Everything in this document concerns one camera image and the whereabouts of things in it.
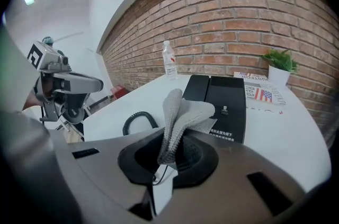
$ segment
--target white table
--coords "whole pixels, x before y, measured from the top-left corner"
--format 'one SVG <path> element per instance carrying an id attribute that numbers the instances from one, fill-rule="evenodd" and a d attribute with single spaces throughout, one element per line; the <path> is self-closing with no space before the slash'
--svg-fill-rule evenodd
<path id="1" fill-rule="evenodd" d="M 112 102 L 84 121 L 85 140 L 122 136 L 126 119 L 139 111 L 149 112 L 164 127 L 164 98 L 175 88 L 184 91 L 189 79 L 190 75 L 179 75 L 177 80 L 162 76 Z M 303 104 L 287 87 L 280 92 L 287 103 L 283 114 L 246 110 L 244 145 L 286 171 L 308 192 L 330 177 L 329 154 L 318 126 Z M 148 129 L 148 120 L 137 118 L 130 133 Z"/>

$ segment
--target green leaves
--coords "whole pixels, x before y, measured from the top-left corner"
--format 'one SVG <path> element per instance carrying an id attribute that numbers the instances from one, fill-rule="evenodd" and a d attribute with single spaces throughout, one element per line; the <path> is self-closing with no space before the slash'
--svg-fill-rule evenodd
<path id="1" fill-rule="evenodd" d="M 270 65 L 296 73 L 298 70 L 298 64 L 292 59 L 291 54 L 288 53 L 289 50 L 283 52 L 278 52 L 277 50 L 271 50 L 268 54 L 262 56 L 262 58 L 269 61 Z"/>

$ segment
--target black coiled cable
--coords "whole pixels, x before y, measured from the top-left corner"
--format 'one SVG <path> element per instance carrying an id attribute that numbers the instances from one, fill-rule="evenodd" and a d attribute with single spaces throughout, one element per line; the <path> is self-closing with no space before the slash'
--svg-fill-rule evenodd
<path id="1" fill-rule="evenodd" d="M 141 111 L 141 112 L 137 112 L 137 113 L 133 114 L 132 116 L 130 116 L 126 120 L 125 124 L 122 127 L 122 134 L 124 136 L 129 135 L 129 126 L 131 125 L 132 121 L 135 120 L 137 117 L 142 117 L 142 116 L 145 116 L 148 119 L 152 128 L 158 128 L 159 127 L 150 113 L 148 113 L 146 111 Z"/>

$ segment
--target brick wall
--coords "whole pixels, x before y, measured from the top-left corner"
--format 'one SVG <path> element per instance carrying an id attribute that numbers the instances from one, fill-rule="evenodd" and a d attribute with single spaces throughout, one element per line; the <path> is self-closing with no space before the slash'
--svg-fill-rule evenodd
<path id="1" fill-rule="evenodd" d="M 137 0 L 102 53 L 110 78 L 135 89 L 164 74 L 164 40 L 184 74 L 267 74 L 260 55 L 289 48 L 300 63 L 289 85 L 322 127 L 339 78 L 338 29 L 326 0 Z"/>

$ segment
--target gray cloth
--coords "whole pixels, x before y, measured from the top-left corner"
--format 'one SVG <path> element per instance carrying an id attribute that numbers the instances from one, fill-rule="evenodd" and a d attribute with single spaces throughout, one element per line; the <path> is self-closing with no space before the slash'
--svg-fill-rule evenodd
<path id="1" fill-rule="evenodd" d="M 168 94 L 163 103 L 165 132 L 157 160 L 159 164 L 174 163 L 175 153 L 185 129 L 203 123 L 215 112 L 214 106 L 210 103 L 187 101 L 181 97 L 182 91 L 175 89 Z"/>

